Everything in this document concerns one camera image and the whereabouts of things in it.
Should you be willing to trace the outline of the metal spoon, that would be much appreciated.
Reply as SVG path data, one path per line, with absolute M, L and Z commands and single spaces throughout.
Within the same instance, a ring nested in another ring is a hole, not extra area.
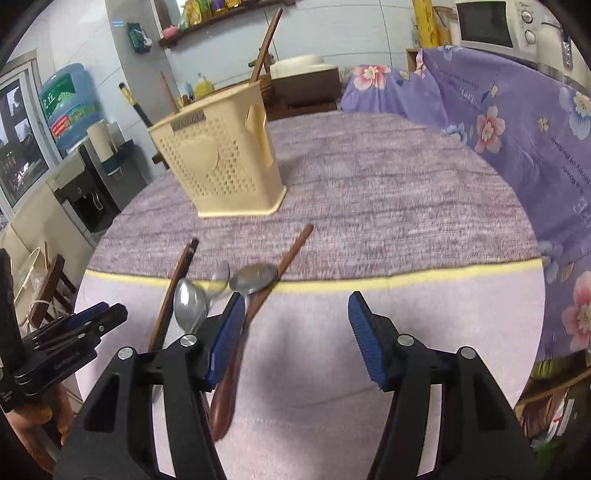
M 256 293 L 273 284 L 277 276 L 276 265 L 256 263 L 240 268 L 229 280 L 232 291 L 238 292 L 245 298 L 245 309 L 249 309 L 250 300 Z
M 194 333 L 207 315 L 208 301 L 204 290 L 182 278 L 175 287 L 173 312 L 178 326 L 186 333 Z

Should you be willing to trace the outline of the dark brown wooden chopstick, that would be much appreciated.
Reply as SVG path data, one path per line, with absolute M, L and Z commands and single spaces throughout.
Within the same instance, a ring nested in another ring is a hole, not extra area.
M 270 21 L 269 27 L 267 27 L 266 35 L 263 37 L 262 46 L 259 48 L 259 55 L 256 57 L 256 62 L 252 68 L 252 75 L 250 75 L 249 83 L 256 83 L 259 80 L 260 73 L 263 69 L 269 70 L 270 68 L 270 44 L 273 41 L 273 35 L 276 32 L 277 25 L 279 25 L 280 17 L 283 15 L 283 9 L 278 9 L 276 14 Z

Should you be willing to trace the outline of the water dispenser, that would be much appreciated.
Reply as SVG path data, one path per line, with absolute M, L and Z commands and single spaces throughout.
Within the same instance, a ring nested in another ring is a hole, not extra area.
M 96 245 L 113 220 L 146 187 L 129 140 L 103 162 L 91 141 L 82 140 L 47 178 L 58 203 L 85 239 Z

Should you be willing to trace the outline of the cream plastic utensil holder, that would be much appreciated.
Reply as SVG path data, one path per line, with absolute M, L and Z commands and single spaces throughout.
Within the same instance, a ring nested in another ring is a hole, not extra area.
M 280 178 L 259 83 L 213 92 L 148 128 L 200 218 L 267 216 Z

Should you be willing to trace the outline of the paper cup stack holder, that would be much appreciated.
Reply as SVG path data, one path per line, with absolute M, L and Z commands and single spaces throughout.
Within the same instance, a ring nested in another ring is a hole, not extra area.
M 121 171 L 122 165 L 130 158 L 133 142 L 129 140 L 117 145 L 108 127 L 104 120 L 100 120 L 87 129 L 87 134 L 102 170 L 106 175 L 111 176 Z

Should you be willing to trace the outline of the brown chopstick near gripper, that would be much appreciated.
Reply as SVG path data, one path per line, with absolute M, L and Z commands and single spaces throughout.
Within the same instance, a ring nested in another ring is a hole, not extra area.
M 168 85 L 168 82 L 167 82 L 166 77 L 165 77 L 165 75 L 164 75 L 163 72 L 160 72 L 160 80 L 161 80 L 161 83 L 163 85 L 164 92 L 166 94 L 166 98 L 168 100 L 168 103 L 169 103 L 169 105 L 171 107 L 172 112 L 174 114 L 178 113 L 179 112 L 178 104 L 176 102 L 176 99 L 175 99 L 174 95 L 171 92 L 171 89 L 170 89 L 170 87 Z

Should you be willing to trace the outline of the blue water jug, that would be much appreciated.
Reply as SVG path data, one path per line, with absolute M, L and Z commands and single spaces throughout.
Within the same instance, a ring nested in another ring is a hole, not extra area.
M 44 117 L 60 151 L 68 151 L 87 136 L 87 129 L 103 119 L 96 89 L 80 63 L 52 75 L 39 93 Z

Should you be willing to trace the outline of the purple floral cloth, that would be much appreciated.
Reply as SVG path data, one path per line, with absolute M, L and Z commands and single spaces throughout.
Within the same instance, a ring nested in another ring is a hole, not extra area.
M 510 59 L 446 45 L 421 50 L 414 71 L 356 67 L 341 105 L 401 115 L 486 160 L 514 189 L 542 257 L 538 359 L 589 349 L 589 97 Z

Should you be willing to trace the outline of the yellow rolled mat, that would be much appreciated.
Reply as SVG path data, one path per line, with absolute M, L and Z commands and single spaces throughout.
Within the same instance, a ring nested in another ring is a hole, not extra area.
M 440 40 L 432 1 L 413 0 L 412 4 L 416 17 L 420 46 L 422 48 L 439 47 Z

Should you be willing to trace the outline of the wooden framed mirror shelf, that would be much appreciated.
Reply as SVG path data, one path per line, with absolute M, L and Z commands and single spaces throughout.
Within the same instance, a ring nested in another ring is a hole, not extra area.
M 197 32 L 199 30 L 207 29 L 212 25 L 215 25 L 219 22 L 223 22 L 226 19 L 230 19 L 236 16 L 245 15 L 246 13 L 250 13 L 256 10 L 262 10 L 266 7 L 271 6 L 287 6 L 291 7 L 296 5 L 294 0 L 266 0 L 266 1 L 247 1 L 238 7 L 235 7 L 230 10 L 222 11 L 221 13 L 214 14 L 211 18 L 207 18 L 204 21 L 197 23 L 195 25 L 189 26 L 188 28 L 181 30 L 179 27 L 173 27 L 168 25 L 166 27 L 162 27 L 162 30 L 172 28 L 172 34 L 161 34 L 161 37 L 158 41 L 158 44 L 162 48 L 172 48 L 174 47 L 182 38 L 186 37 L 187 35 L 192 34 L 193 32 Z

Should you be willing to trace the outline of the white microwave oven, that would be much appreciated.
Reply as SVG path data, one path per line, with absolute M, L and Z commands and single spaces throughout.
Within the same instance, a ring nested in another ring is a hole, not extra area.
M 458 1 L 460 45 L 531 63 L 574 67 L 573 41 L 539 1 Z

